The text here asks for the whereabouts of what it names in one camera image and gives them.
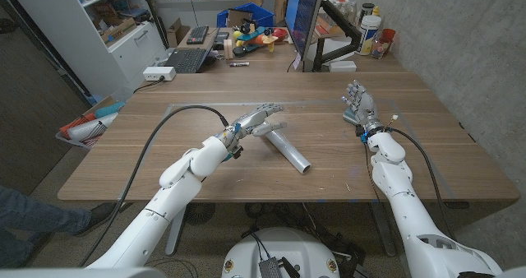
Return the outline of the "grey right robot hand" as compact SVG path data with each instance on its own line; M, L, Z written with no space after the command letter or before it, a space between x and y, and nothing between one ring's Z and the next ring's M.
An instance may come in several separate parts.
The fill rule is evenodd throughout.
M358 136L374 135L383 131L384 126L378 117L376 103L364 85L357 80L347 86L347 96L342 101L348 106L344 111L344 120L355 126Z

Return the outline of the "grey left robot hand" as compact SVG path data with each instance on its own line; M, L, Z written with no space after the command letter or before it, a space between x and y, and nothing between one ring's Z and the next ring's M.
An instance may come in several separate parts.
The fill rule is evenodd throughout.
M222 132L216 134L215 137L224 144L228 151L232 151L246 136L260 137L286 127L286 122L273 124L266 121L270 115L283 110L284 108L279 104L260 105L251 112L234 120Z

